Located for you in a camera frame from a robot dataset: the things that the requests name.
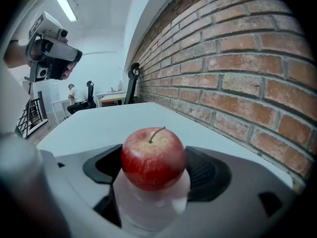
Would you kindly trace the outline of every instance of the black pants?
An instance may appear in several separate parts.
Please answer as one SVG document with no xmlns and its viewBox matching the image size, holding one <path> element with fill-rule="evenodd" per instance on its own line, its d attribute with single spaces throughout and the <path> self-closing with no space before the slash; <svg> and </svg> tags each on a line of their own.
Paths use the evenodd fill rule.
<svg viewBox="0 0 317 238">
<path fill-rule="evenodd" d="M 68 112 L 70 112 L 70 114 L 74 114 L 77 111 L 83 110 L 86 107 L 88 107 L 88 103 L 87 102 L 80 102 L 80 103 L 75 103 L 74 105 L 70 105 L 67 107 Z"/>
</svg>

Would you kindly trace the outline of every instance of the person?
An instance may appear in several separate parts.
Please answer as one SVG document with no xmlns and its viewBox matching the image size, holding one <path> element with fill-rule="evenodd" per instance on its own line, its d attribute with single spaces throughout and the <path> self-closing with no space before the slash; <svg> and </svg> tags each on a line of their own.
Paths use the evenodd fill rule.
<svg viewBox="0 0 317 238">
<path fill-rule="evenodd" d="M 28 64 L 25 53 L 26 45 L 19 45 L 18 41 L 27 39 L 30 27 L 35 23 L 36 14 L 40 6 L 45 1 L 47 0 L 37 0 L 37 2 L 24 16 L 22 22 L 19 24 L 16 31 L 14 32 L 13 37 L 11 38 L 11 41 L 4 55 L 4 61 L 8 68 L 16 68 Z M 41 43 L 41 40 L 36 41 L 36 44 L 34 45 L 34 48 L 31 51 L 32 59 L 36 59 L 37 56 L 41 54 Z M 69 77 L 75 65 L 76 64 L 73 62 L 69 63 L 69 65 L 67 66 L 67 70 L 63 75 L 63 79 L 67 79 Z"/>
<path fill-rule="evenodd" d="M 75 112 L 79 110 L 82 110 L 88 107 L 87 97 L 83 91 L 75 87 L 74 84 L 69 84 L 68 89 L 69 89 L 68 98 L 75 100 L 74 105 L 70 105 L 67 107 L 67 110 L 68 112 L 70 112 L 71 115 L 73 115 Z"/>
</svg>

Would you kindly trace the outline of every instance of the apple stem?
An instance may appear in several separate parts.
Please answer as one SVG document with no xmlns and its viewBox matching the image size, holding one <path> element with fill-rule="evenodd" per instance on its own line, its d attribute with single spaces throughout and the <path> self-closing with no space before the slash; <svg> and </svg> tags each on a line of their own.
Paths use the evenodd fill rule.
<svg viewBox="0 0 317 238">
<path fill-rule="evenodd" d="M 151 137 L 150 140 L 149 140 L 149 143 L 150 143 L 150 144 L 153 143 L 153 141 L 152 141 L 153 137 L 154 137 L 159 131 L 161 131 L 161 130 L 163 130 L 163 129 L 165 129 L 165 126 L 164 126 L 163 128 L 161 128 L 161 129 L 157 130 L 156 132 L 154 132 L 154 134 L 152 135 L 152 137 Z"/>
</svg>

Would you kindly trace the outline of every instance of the seated person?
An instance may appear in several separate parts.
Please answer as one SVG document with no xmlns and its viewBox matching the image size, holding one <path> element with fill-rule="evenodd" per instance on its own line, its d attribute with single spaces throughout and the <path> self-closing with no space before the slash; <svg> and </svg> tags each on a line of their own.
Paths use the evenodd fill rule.
<svg viewBox="0 0 317 238">
<path fill-rule="evenodd" d="M 73 84 L 69 84 L 68 89 L 70 91 L 68 94 L 68 98 L 75 100 L 74 105 L 70 105 L 67 107 L 68 112 L 70 112 L 71 114 L 74 114 L 76 111 L 79 111 L 88 107 L 87 97 L 83 91 L 75 87 L 75 85 Z"/>
</svg>

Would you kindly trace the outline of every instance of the brick wall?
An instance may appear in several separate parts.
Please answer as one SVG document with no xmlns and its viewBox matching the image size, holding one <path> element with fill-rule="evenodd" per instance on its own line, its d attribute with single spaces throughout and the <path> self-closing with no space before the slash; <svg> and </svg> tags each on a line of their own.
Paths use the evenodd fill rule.
<svg viewBox="0 0 317 238">
<path fill-rule="evenodd" d="M 317 152 L 317 71 L 290 9 L 282 0 L 190 0 L 170 12 L 134 57 L 140 99 L 229 137 L 303 186 Z"/>
</svg>

